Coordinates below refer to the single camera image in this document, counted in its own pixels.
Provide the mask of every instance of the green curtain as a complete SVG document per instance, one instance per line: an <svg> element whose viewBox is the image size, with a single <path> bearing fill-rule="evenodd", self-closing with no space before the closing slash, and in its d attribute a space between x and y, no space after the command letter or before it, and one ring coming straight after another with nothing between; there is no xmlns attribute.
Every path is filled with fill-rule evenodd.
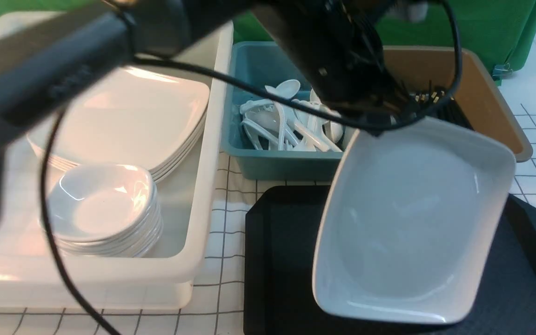
<svg viewBox="0 0 536 335"><path fill-rule="evenodd" d="M0 0L0 16L14 11L66 11L92 0Z"/></svg>
<svg viewBox="0 0 536 335"><path fill-rule="evenodd" d="M12 11L63 11L92 0L0 0L0 16ZM510 63L519 70L536 32L536 0L449 0L459 20L463 46L474 51L488 70ZM235 42L271 40L250 14L234 21ZM386 45L451 46L448 20L438 6L418 24L384 19L378 25Z"/></svg>

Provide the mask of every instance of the black serving tray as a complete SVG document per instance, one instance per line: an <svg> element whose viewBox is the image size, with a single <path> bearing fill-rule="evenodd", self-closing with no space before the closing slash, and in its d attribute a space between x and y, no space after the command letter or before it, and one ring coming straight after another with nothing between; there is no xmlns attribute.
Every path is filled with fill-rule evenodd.
<svg viewBox="0 0 536 335"><path fill-rule="evenodd" d="M311 292L329 187L274 187L245 219L245 335L536 335L536 208L510 196L474 307L452 326L365 322L323 312Z"/></svg>

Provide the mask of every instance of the black cable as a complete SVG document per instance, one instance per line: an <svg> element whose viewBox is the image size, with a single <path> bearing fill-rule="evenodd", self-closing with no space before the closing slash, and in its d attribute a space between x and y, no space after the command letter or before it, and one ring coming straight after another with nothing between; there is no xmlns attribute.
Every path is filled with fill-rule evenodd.
<svg viewBox="0 0 536 335"><path fill-rule="evenodd" d="M170 59L169 57L166 57L161 54L155 54L155 53L149 54L151 56L157 57L158 59L143 59L141 57L136 56L134 58L134 64L144 65L144 66L176 68L178 70L185 70L188 72L194 72L196 74L202 74L204 76L215 78L222 82L228 83L229 85L233 85L234 87L243 89L244 91L248 91L249 93L255 94L258 97L276 101L285 106L289 106L290 108L294 108L296 110L306 112L308 114L320 117L322 119L334 121L336 123L340 123L341 125L345 125L348 127L362 129L364 131L370 131L370 132L393 131L396 129L400 129L403 127L408 127L410 125L413 125L417 123L418 121L421 121L424 117L432 115L433 112L442 108L450 101L451 96L456 93L458 86L460 85L460 79L462 78L462 46L460 44L460 34L459 34L459 29L458 29L458 23L456 21L456 16L452 8L449 6L447 0L435 0L435 2L440 4L444 8L444 11L448 15L450 27L452 30L452 37L454 40L454 50L455 50L455 73L454 73L453 81L450 84L449 89L447 89L447 94L444 97L441 97L438 100L438 103L429 105L424 109L418 110L415 113L415 116L412 117L411 119L400 120L399 122L394 123L393 125L377 124L377 123L370 124L370 123L366 123L364 121L358 121L356 119L346 117L343 115L341 115L340 117L334 116L332 114L328 114L326 112L315 110L313 108L293 102L292 99L285 99L285 98L279 97L278 95L268 93L268 91L264 91L262 89L253 87L252 85L246 82L243 82L237 78L234 78L232 76L229 76L227 74L221 74L220 72L211 70L210 68L205 68L205 67L194 65L194 64L187 64L187 63L174 61ZM344 108L344 107L336 108L336 110L340 112L341 114L345 112L345 110L357 112L357 110L355 109ZM384 108L363 108L364 113L369 113L370 110L372 110L373 112L376 112L376 111L382 111L385 109Z"/></svg>
<svg viewBox="0 0 536 335"><path fill-rule="evenodd" d="M460 79L462 77L462 47L460 45L460 35L459 35L458 24L456 21L455 13L452 11L447 0L434 0L434 2L444 7L444 11L448 15L448 19L451 25L452 37L454 40L454 49L455 49L454 79L449 89L447 90L447 94L444 97L442 97L438 101L437 104L432 104L428 106L427 108L425 108L424 110L421 110L419 113L417 113L417 115L415 115L415 117L413 117L413 119L401 121L394 125L377 125L377 124L370 125L368 123L356 121L349 117L335 117L335 116L332 116L331 114L324 113L319 110L315 110L313 108L308 108L307 106L298 104L296 102L293 102L292 100L287 100L277 95L270 94L267 91L262 91L261 89L252 87L251 85L245 82L242 82L239 79L228 76L226 74L221 74L220 72L211 70L209 68L204 68L204 67L196 66L193 64L179 63L171 59L168 59L167 57L164 57L163 55L153 55L155 57L158 57L160 60L141 59L139 57L136 57L134 60L136 64L176 68L179 70L186 70L189 72L194 72L196 74L209 76L211 78L221 80L225 83L229 83L230 85L233 85L234 87L244 89L245 91L248 91L259 97L270 99L270 100L279 102L283 105L289 106L291 108L300 110L302 112L306 112L308 114L321 117L322 119L335 121L335 122L341 123L342 125L346 125L349 127L363 129L365 131L377 131L377 132L392 131L394 129L408 127L412 125L413 123L416 123L417 121L423 119L425 116L430 115L431 113L436 111L438 108L442 108L445 104L449 102L451 96L456 93L456 90L458 89L458 85L460 83ZM57 248L57 243L55 242L55 236L53 235L53 229L51 227L51 221L49 218L49 212L47 208L47 168L48 168L49 157L51 157L51 151L53 149L53 144L55 142L55 137L57 136L57 132L59 130L63 117L65 116L65 112L66 112L65 108L61 112L59 112L59 116L57 117L57 120L55 121L55 124L53 125L53 129L49 136L49 140L47 141L47 148L45 148L45 154L43 155L43 159L42 159L42 163L40 167L39 200L40 200L40 211L41 211L41 216L42 216L42 225L43 225L43 228L45 229L47 242L49 244L49 248L51 249L51 253L53 254L53 259L55 261L57 270L61 276L61 280L63 281L64 285L66 286L67 290L70 292L72 297L76 299L77 303L79 303L79 305L98 324L100 324L100 326L102 326L104 330L107 331L107 333L109 333L110 335L121 335L121 333L119 333L115 328L113 328L113 326L111 326L111 324L109 324L109 322L107 322L105 318L101 314L99 314L96 311L96 309L92 307L92 305L83 297L83 295L81 295L80 291L77 290L75 284L72 282L72 279L69 277L67 273L66 267L63 263L61 255Z"/></svg>
<svg viewBox="0 0 536 335"><path fill-rule="evenodd" d="M40 213L43 221L42 225L45 229L47 242L49 244L49 248L51 249L51 253L53 254L53 259L55 261L55 265L57 266L57 270L59 271L59 276L61 276L63 284L65 284L67 290L70 291L72 297L76 299L77 303L79 303L80 306L94 319L94 321L98 322L98 324L100 324L100 326L106 330L109 335L121 335L121 333L113 328L113 326L111 326L111 324L92 307L92 305L83 297L83 295L81 295L80 291L76 288L76 285L72 282L72 279L68 275L66 267L63 264L63 259L61 258L59 249L57 249L57 243L55 242L53 229L51 228L51 220L49 219L49 210L47 208L47 168L49 166L49 157L51 157L53 144L55 143L55 137L57 136L57 131L59 130L59 126L61 125L61 121L63 121L65 114L66 109L63 108L61 112L59 112L57 120L55 120L53 129L51 130L51 135L49 135L47 148L45 148L42 163L40 164L39 198Z"/></svg>

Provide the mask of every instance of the stack of white plates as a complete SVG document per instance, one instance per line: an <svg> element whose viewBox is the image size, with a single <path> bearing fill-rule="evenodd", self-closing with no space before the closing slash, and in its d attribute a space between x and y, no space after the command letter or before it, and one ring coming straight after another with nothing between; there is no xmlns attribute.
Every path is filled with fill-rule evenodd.
<svg viewBox="0 0 536 335"><path fill-rule="evenodd" d="M202 136L209 94L204 83L119 68L69 106L49 163L62 171L96 163L137 165L159 182ZM52 123L27 135L38 157Z"/></svg>
<svg viewBox="0 0 536 335"><path fill-rule="evenodd" d="M141 257L162 234L156 185L140 167L75 167L47 202L58 247L67 254Z"/></svg>

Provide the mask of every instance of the white square bowl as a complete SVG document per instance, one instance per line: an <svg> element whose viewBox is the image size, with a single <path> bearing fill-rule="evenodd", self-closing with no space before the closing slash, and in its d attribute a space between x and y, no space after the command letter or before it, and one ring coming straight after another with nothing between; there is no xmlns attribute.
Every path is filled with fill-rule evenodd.
<svg viewBox="0 0 536 335"><path fill-rule="evenodd" d="M379 138L357 132L318 233L317 304L379 322L462 320L515 165L503 144L431 118Z"/></svg>

